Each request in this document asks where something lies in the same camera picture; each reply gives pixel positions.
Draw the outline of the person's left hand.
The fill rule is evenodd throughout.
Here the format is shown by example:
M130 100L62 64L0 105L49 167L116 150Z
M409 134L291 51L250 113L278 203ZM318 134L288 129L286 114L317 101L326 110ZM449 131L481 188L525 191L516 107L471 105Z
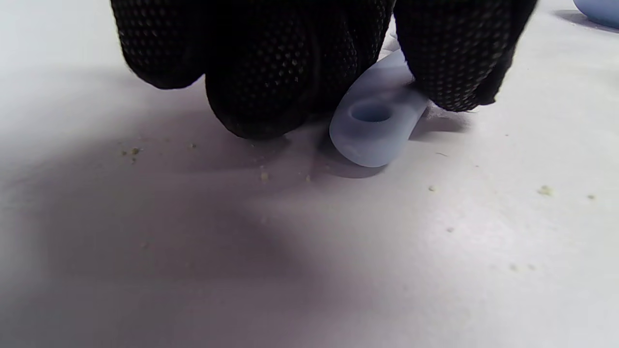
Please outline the person's left hand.
M413 83L440 108L490 105L534 0L113 0L122 55L142 81L206 78L216 118L269 140L329 112L378 61L391 19Z

